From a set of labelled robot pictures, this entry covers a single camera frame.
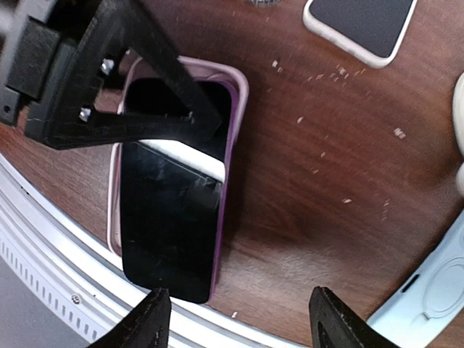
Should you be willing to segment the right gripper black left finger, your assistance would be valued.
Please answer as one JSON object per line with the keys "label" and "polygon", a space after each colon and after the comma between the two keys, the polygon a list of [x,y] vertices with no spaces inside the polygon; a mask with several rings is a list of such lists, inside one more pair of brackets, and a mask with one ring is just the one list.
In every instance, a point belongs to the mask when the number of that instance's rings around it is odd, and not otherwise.
{"label": "right gripper black left finger", "polygon": [[170,314],[168,290],[154,289],[112,330],[88,348],[167,348]]}

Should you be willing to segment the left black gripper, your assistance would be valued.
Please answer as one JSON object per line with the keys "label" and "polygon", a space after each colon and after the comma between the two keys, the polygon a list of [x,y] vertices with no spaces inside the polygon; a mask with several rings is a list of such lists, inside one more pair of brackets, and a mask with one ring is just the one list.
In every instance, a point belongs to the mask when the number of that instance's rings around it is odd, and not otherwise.
{"label": "left black gripper", "polygon": [[[64,38],[79,40],[60,43]],[[118,71],[128,49],[159,80],[157,113],[95,108],[103,88],[129,86]],[[25,135],[58,150],[144,139],[196,144],[222,123],[138,1],[2,1],[1,122],[16,125],[30,100],[40,101],[30,106]]]}

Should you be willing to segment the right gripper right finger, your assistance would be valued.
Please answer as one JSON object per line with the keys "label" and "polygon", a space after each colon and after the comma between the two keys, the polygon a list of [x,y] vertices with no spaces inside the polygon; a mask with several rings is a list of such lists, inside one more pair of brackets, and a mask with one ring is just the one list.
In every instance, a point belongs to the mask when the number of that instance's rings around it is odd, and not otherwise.
{"label": "right gripper right finger", "polygon": [[332,290],[317,286],[309,301],[312,345],[316,348],[395,347],[375,332]]}

